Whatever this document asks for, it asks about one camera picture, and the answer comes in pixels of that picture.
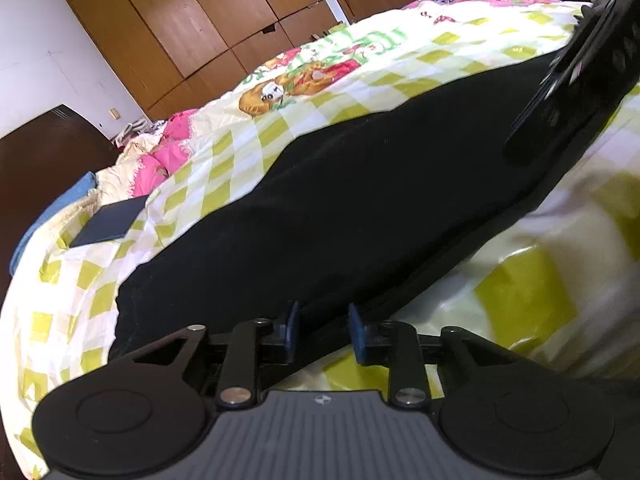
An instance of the wooden wardrobe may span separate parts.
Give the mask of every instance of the wooden wardrobe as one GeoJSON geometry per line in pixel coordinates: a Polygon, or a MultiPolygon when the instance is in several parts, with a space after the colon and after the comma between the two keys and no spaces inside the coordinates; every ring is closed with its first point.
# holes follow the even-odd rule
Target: wooden wardrobe
{"type": "Polygon", "coordinates": [[[201,107],[336,21],[324,0],[67,0],[152,119],[201,107]]]}

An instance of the bed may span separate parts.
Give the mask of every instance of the bed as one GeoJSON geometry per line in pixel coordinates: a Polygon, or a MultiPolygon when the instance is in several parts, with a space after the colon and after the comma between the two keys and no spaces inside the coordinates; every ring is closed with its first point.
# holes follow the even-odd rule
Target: bed
{"type": "MultiPolygon", "coordinates": [[[[33,410],[56,386],[105,364],[118,286],[138,265],[249,193],[295,138],[556,50],[579,9],[556,0],[418,0],[280,54],[220,99],[170,118],[148,143],[132,144],[95,192],[35,232],[0,314],[0,409],[25,475],[46,471],[30,430],[33,410]],[[141,156],[166,174],[146,158],[144,167],[155,169],[134,190],[141,156]],[[126,164],[133,169],[123,170],[126,164]],[[146,207],[123,239],[68,248],[101,203],[147,190],[146,207]]],[[[640,283],[638,93],[640,87],[537,211],[397,318],[421,333],[460,325],[576,376],[639,375],[632,301],[640,283]]],[[[453,124],[452,111],[443,113],[453,124]]],[[[384,381],[383,369],[356,368],[346,349],[284,386],[384,389],[384,381]]]]}

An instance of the blue cloth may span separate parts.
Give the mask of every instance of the blue cloth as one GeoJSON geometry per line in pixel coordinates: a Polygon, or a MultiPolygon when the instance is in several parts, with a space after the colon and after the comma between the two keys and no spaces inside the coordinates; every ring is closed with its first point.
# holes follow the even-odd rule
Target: blue cloth
{"type": "Polygon", "coordinates": [[[57,199],[55,199],[51,203],[51,205],[49,205],[49,207],[44,210],[44,212],[31,225],[31,227],[27,229],[27,232],[22,235],[20,242],[18,242],[18,246],[15,248],[14,255],[11,257],[11,261],[9,262],[9,274],[11,274],[12,276],[14,275],[15,269],[17,269],[20,258],[22,257],[22,253],[24,252],[24,248],[27,246],[27,243],[33,236],[36,229],[69,204],[72,204],[73,202],[80,200],[83,196],[86,196],[87,193],[89,193],[89,190],[93,189],[96,186],[97,180],[95,178],[95,175],[89,172],[75,184],[73,184],[72,187],[67,189],[57,199]]]}

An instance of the logo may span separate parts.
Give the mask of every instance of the logo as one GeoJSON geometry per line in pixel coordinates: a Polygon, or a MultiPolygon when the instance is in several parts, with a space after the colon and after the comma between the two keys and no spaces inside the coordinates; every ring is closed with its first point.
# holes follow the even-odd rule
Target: logo
{"type": "Polygon", "coordinates": [[[324,406],[326,404],[328,404],[329,402],[331,402],[331,397],[329,397],[328,395],[318,395],[317,397],[314,398],[314,402],[316,404],[320,404],[321,406],[324,406]]]}

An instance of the black notebook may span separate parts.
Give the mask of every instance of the black notebook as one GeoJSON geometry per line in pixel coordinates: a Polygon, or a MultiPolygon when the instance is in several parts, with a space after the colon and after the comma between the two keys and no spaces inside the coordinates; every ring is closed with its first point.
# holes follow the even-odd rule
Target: black notebook
{"type": "Polygon", "coordinates": [[[147,196],[139,196],[102,206],[69,244],[69,248],[124,237],[144,208],[147,196]]]}

